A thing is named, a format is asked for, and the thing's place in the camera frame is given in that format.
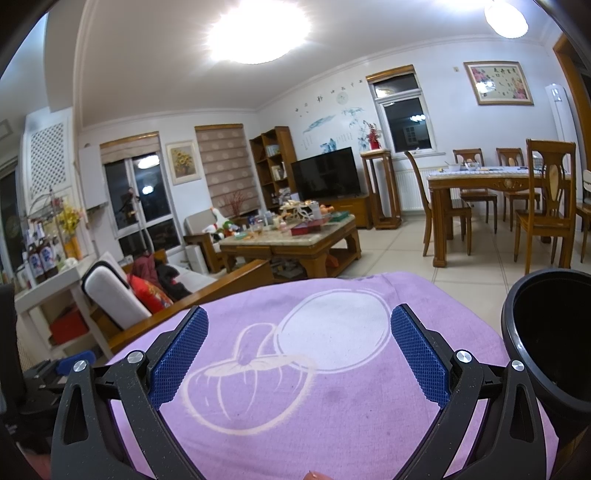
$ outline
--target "radiator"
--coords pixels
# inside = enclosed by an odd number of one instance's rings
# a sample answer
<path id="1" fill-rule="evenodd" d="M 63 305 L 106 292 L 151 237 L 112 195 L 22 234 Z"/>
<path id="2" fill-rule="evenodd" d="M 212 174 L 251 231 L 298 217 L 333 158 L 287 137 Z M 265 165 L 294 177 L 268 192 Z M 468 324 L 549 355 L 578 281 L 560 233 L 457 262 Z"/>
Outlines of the radiator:
<path id="1" fill-rule="evenodd" d="M 431 194 L 427 183 L 427 177 L 431 172 L 439 168 L 419 168 L 421 180 L 425 185 L 425 193 L 427 198 L 431 201 Z M 423 211 L 423 204 L 421 203 L 421 193 L 418 190 L 417 178 L 413 170 L 401 170 L 396 172 L 396 184 L 398 186 L 398 195 L 403 212 Z M 460 197 L 459 189 L 452 189 L 452 198 L 458 199 Z"/>

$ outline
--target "metal screw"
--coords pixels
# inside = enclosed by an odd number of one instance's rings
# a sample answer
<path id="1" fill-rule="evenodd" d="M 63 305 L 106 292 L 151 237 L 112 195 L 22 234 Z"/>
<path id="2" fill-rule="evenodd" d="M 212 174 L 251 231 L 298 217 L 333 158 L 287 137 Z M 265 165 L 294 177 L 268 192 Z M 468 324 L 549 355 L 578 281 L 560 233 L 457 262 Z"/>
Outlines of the metal screw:
<path id="1" fill-rule="evenodd" d="M 519 360 L 513 360 L 511 362 L 511 366 L 518 372 L 522 372 L 525 369 L 525 366 Z"/>
<path id="2" fill-rule="evenodd" d="M 87 362 L 86 360 L 78 360 L 74 364 L 74 372 L 82 372 L 86 368 Z"/>
<path id="3" fill-rule="evenodd" d="M 130 364 L 138 364 L 144 359 L 144 353 L 136 350 L 127 356 L 127 362 Z"/>
<path id="4" fill-rule="evenodd" d="M 472 355 L 470 355 L 465 350 L 460 350 L 458 353 L 456 353 L 456 358 L 463 364 L 469 364 L 472 362 Z"/>

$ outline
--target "white lattice panel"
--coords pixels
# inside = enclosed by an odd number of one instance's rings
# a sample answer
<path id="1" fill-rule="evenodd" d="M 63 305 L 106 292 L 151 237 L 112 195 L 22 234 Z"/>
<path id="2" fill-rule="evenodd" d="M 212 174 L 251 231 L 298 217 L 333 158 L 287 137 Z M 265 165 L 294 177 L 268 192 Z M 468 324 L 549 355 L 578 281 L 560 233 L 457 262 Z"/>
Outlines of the white lattice panel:
<path id="1" fill-rule="evenodd" d="M 31 137 L 31 198 L 54 190 L 68 179 L 64 123 L 39 130 Z"/>

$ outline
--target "window frame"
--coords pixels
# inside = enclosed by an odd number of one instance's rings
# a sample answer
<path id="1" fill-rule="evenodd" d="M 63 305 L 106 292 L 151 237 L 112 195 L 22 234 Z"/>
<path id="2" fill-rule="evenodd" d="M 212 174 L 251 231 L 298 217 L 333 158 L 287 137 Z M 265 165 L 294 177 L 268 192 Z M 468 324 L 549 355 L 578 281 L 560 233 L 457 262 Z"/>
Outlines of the window frame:
<path id="1" fill-rule="evenodd" d="M 17 184 L 17 211 L 22 212 L 23 210 L 21 209 L 21 207 L 23 206 L 23 192 L 22 192 L 22 182 L 20 181 L 20 173 L 19 173 L 19 169 L 18 169 L 18 162 L 19 162 L 19 156 L 16 155 L 14 158 L 11 158 L 10 160 L 8 160 L 4 165 L 2 165 L 2 167 L 0 167 L 0 179 L 3 179 L 4 177 L 8 177 L 10 174 L 14 173 L 15 174 L 15 182 Z M 2 225 L 2 222 L 0 221 L 0 236 L 2 236 L 2 238 L 0 239 L 0 260 L 2 262 L 2 268 L 4 269 L 4 271 L 6 272 L 6 274 L 8 275 L 9 278 L 15 278 L 16 277 L 16 270 L 18 269 L 18 267 L 20 267 L 20 265 L 15 269 L 12 262 L 10 261 L 10 253 L 8 252 L 8 245 L 6 243 L 6 236 L 4 234 L 4 226 Z"/>
<path id="2" fill-rule="evenodd" d="M 138 202 L 138 206 L 139 206 L 138 210 L 139 210 L 139 214 L 143 217 L 146 234 L 150 238 L 150 241 L 152 241 L 152 240 L 150 237 L 150 233 L 148 232 L 149 227 L 154 226 L 154 225 L 158 225 L 159 223 L 165 222 L 167 220 L 173 221 L 174 229 L 177 232 L 177 238 L 178 238 L 179 245 L 166 250 L 166 253 L 167 253 L 167 255 L 174 255 L 176 253 L 181 252 L 184 249 L 184 243 L 183 243 L 184 240 L 183 240 L 183 236 L 180 234 L 178 221 L 177 221 L 176 216 L 174 214 L 174 203 L 172 201 L 172 194 L 170 192 L 170 188 L 169 188 L 168 181 L 166 178 L 165 168 L 163 167 L 162 154 L 160 152 L 154 152 L 154 155 L 158 155 L 158 158 L 160 159 L 160 165 L 159 165 L 160 166 L 160 174 L 162 175 L 162 180 L 164 182 L 164 190 L 166 192 L 166 200 L 168 201 L 168 207 L 170 208 L 170 213 L 147 222 L 145 220 L 144 208 L 143 208 L 143 205 L 141 202 Z M 131 188 L 133 188 L 134 192 L 136 194 L 138 194 L 138 184 L 135 179 L 133 158 L 131 158 L 131 157 L 124 158 L 123 162 L 124 162 L 124 166 L 125 166 L 125 175 L 127 177 L 127 182 L 129 184 L 129 186 Z M 106 169 L 107 165 L 108 164 L 103 165 L 103 174 L 105 175 L 105 192 L 106 192 L 107 198 L 109 199 L 109 221 L 111 223 L 111 229 L 113 230 L 113 235 L 115 236 L 115 240 L 117 240 L 117 243 L 119 243 L 119 240 L 121 240 L 123 237 L 126 237 L 128 235 L 132 235 L 133 233 L 137 233 L 143 229 L 140 227 L 140 221 L 138 221 L 137 223 L 135 223 L 133 225 L 128 225 L 124 228 L 119 228 L 119 226 L 117 225 L 117 220 L 115 219 L 115 210 L 113 209 L 113 204 L 111 202 L 111 193 L 109 191 L 109 183 L 107 182 L 107 178 L 106 178 L 106 170 L 105 169 Z"/>
<path id="3" fill-rule="evenodd" d="M 376 94 L 375 88 L 374 88 L 374 85 L 376 83 L 381 83 L 386 80 L 392 79 L 394 77 L 407 75 L 409 73 L 412 73 L 414 75 L 414 78 L 417 82 L 418 88 L 413 89 L 413 90 L 406 90 L 404 92 L 393 93 L 392 95 L 388 95 L 385 97 L 378 97 L 378 95 Z M 393 103 L 397 103 L 402 100 L 412 100 L 415 98 L 418 99 L 418 101 L 421 103 L 421 108 L 423 109 L 423 115 L 425 115 L 425 117 L 427 117 L 425 120 L 425 123 L 427 125 L 427 132 L 429 134 L 431 148 L 418 148 L 416 150 L 409 150 L 410 153 L 413 154 L 413 157 L 435 157 L 437 155 L 445 155 L 445 153 L 440 152 L 437 149 L 437 141 L 435 138 L 435 131 L 433 129 L 433 124 L 431 123 L 431 115 L 429 115 L 429 111 L 427 109 L 427 102 L 425 101 L 425 97 L 423 95 L 423 90 L 421 88 L 421 84 L 419 83 L 418 76 L 414 70 L 412 72 L 401 72 L 401 73 L 393 74 L 393 75 L 390 75 L 387 77 L 376 78 L 375 80 L 370 80 L 369 81 L 369 88 L 371 90 L 371 95 L 374 99 L 374 104 L 375 104 L 376 110 L 378 112 L 379 124 L 380 124 L 381 130 L 382 130 L 382 138 L 384 140 L 384 143 L 385 143 L 387 149 L 389 149 L 392 152 L 392 159 L 393 160 L 403 160 L 406 158 L 406 155 L 404 155 L 404 152 L 396 152 L 396 146 L 394 144 L 394 139 L 392 139 L 392 133 L 390 131 L 390 124 L 388 122 L 388 117 L 386 115 L 385 108 L 387 106 L 392 105 Z"/>

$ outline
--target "hand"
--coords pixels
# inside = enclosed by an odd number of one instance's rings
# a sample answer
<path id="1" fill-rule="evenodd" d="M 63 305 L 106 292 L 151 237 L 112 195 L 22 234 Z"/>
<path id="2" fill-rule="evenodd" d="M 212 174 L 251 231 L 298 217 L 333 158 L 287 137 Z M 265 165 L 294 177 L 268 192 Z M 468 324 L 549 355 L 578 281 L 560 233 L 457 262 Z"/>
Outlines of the hand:
<path id="1" fill-rule="evenodd" d="M 323 475 L 322 473 L 310 471 L 310 473 L 304 477 L 304 480 L 332 480 L 332 478 Z"/>

